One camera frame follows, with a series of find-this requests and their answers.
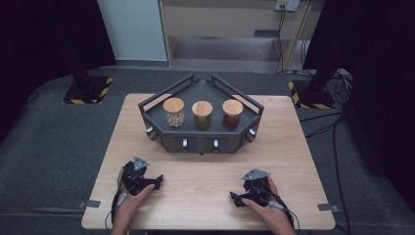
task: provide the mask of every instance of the black tray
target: black tray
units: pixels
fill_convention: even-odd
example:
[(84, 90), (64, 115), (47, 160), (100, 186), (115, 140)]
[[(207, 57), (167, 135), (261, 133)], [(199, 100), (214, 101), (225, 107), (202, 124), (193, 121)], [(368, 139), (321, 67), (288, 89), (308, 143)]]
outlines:
[[(178, 97), (185, 104), (184, 123), (178, 127), (168, 125), (166, 112), (162, 107), (163, 102), (171, 97)], [(244, 106), (240, 123), (234, 130), (228, 130), (222, 125), (222, 104), (228, 99), (239, 100)], [(210, 102), (213, 106), (211, 126), (206, 131), (198, 130), (193, 122), (192, 106), (202, 100)], [(242, 146), (244, 139), (247, 142), (255, 139), (263, 112), (261, 104), (216, 75), (211, 79), (199, 80), (192, 74), (141, 102), (138, 107), (149, 138), (158, 140), (172, 153), (235, 153)]]

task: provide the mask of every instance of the hand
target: hand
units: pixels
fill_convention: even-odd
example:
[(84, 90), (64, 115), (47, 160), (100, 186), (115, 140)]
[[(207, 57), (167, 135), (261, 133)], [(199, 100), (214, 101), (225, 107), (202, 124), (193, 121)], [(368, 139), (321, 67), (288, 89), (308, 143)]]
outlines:
[[(271, 191), (278, 195), (277, 187), (272, 181), (271, 177), (268, 176), (268, 184)], [(273, 197), (269, 198), (271, 202), (277, 202)], [(277, 235), (291, 235), (296, 234), (296, 231), (287, 219), (287, 216), (282, 210), (276, 209), (270, 205), (262, 207), (256, 202), (249, 199), (242, 199), (242, 202), (251, 210), (256, 212), (265, 224), (271, 229), (274, 234)]]
[[(121, 169), (118, 175), (118, 184), (121, 184), (119, 182), (121, 180), (122, 173), (123, 168)], [(141, 192), (138, 192), (137, 195), (133, 196), (128, 193), (127, 189), (124, 188), (123, 185), (121, 185), (122, 192), (119, 196), (121, 197), (121, 195), (124, 192), (127, 192), (127, 197), (125, 198), (124, 202), (115, 214), (114, 225), (113, 229), (111, 230), (112, 235), (127, 234), (130, 222), (137, 213), (138, 208), (143, 203), (143, 201), (151, 194), (155, 187), (155, 184), (147, 185), (147, 187), (141, 190)]]

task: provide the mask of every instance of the glass jar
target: glass jar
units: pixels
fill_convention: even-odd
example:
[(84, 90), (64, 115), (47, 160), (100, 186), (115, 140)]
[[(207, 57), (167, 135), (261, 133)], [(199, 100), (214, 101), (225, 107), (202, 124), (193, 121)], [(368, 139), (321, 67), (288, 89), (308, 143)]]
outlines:
[(228, 130), (234, 130), (238, 127), (239, 120), (241, 119), (241, 113), (244, 110), (244, 106), (240, 101), (227, 100), (223, 102), (223, 118), (222, 124)]
[(198, 101), (192, 106), (194, 124), (198, 130), (208, 130), (211, 125), (213, 106), (207, 101)]
[(162, 104), (166, 112), (166, 120), (169, 126), (179, 127), (184, 123), (184, 102), (180, 98), (169, 98)]

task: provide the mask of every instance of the gray carpet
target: gray carpet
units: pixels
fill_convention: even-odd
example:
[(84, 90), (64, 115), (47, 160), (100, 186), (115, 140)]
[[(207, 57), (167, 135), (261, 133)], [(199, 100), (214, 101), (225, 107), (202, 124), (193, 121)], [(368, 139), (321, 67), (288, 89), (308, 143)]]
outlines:
[[(291, 96), (288, 81), (306, 79), (303, 76), (252, 72), (96, 69), (89, 73), (114, 79), (102, 104), (64, 105), (62, 99), (72, 77), (50, 81), (29, 98), (20, 119), (0, 145), (1, 235), (109, 234), (109, 231), (83, 229), (80, 224), (82, 213), (49, 214), (28, 209), (72, 210), (79, 201), (89, 198), (127, 94), (155, 93), (190, 73), (201, 79), (214, 73), (246, 94)], [(329, 88), (333, 89), (332, 85), (334, 82), (330, 82)], [(340, 110), (341, 106), (337, 105), (335, 110), (297, 109), (297, 112), (300, 119), (305, 119)], [(302, 122), (304, 134), (332, 123), (338, 117)], [(346, 228), (336, 180), (332, 137), (333, 128), (308, 138), (307, 142), (329, 203), (341, 208), (340, 212), (334, 213), (335, 220)], [(415, 234), (415, 214), (387, 178), (370, 174), (345, 122), (337, 126), (336, 144), (352, 234)], [(257, 234), (243, 231), (220, 233)], [(299, 234), (309, 234), (309, 231), (300, 231)], [(312, 231), (311, 234), (344, 232), (335, 228)]]

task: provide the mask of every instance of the wooden lid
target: wooden lid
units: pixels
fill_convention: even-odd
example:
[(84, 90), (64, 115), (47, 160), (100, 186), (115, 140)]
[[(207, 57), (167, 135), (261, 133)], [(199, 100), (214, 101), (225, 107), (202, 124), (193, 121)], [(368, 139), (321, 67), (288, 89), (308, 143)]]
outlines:
[(180, 98), (170, 98), (164, 101), (162, 107), (169, 113), (179, 113), (184, 108), (184, 102)]
[(192, 106), (192, 112), (197, 117), (207, 117), (211, 114), (213, 106), (208, 101), (198, 101)]
[(227, 100), (222, 105), (223, 112), (228, 116), (238, 116), (244, 110), (244, 106), (237, 100)]

